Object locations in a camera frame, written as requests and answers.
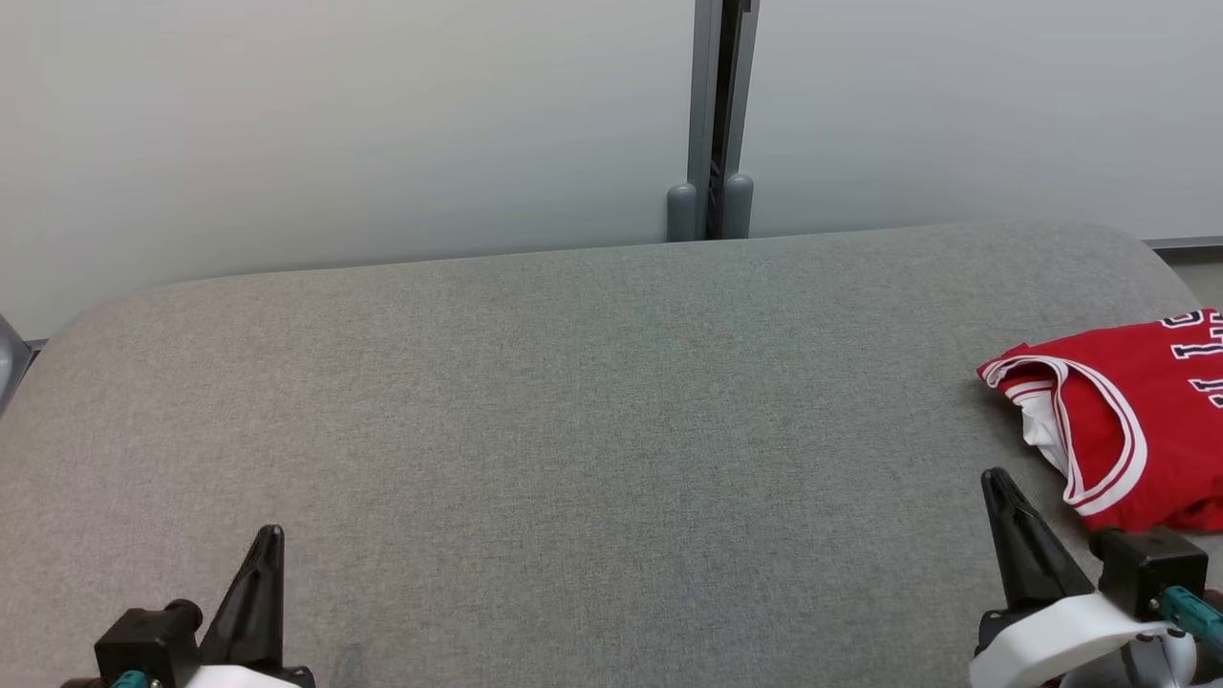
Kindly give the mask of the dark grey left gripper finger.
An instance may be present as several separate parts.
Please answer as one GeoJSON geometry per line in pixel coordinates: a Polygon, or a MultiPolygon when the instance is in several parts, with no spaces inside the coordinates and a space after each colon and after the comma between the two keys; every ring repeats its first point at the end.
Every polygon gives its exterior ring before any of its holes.
{"type": "Polygon", "coordinates": [[[201,642],[204,665],[284,666],[285,534],[262,525],[201,642]]]}

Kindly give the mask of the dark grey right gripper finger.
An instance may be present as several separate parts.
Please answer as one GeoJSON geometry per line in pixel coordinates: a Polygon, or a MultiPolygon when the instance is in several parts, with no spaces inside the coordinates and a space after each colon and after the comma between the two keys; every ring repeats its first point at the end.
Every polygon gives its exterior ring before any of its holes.
{"type": "Polygon", "coordinates": [[[1096,591],[1040,510],[1003,467],[981,474],[1007,613],[1033,613],[1096,591]]]}

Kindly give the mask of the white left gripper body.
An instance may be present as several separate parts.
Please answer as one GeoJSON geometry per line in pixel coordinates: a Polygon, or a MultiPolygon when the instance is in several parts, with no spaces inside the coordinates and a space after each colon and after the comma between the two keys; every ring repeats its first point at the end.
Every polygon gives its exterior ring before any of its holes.
{"type": "Polygon", "coordinates": [[[202,666],[186,683],[186,688],[292,688],[316,687],[309,668],[296,667],[280,675],[263,675],[235,665],[202,666]]]}

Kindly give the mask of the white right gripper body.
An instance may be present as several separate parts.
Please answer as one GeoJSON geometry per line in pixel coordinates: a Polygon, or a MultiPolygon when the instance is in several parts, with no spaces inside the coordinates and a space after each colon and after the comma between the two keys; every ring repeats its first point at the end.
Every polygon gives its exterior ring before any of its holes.
{"type": "Polygon", "coordinates": [[[1041,687],[1118,653],[1137,635],[1166,634],[1166,621],[1131,617],[1099,591],[1062,598],[1000,631],[969,665],[971,687],[1041,687]]]}

